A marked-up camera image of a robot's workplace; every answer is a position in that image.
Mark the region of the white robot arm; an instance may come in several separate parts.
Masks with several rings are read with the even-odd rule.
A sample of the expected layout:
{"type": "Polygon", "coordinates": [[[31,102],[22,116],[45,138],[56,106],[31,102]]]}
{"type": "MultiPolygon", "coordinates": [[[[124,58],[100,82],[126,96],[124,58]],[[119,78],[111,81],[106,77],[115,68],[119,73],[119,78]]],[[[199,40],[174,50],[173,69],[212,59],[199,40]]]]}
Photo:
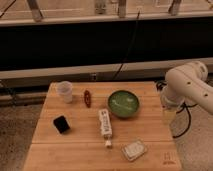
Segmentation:
{"type": "Polygon", "coordinates": [[[169,125],[177,109],[189,99],[213,115],[213,87],[206,83],[208,69],[200,61],[189,62],[168,70],[166,85],[160,92],[163,123],[169,125]]]}

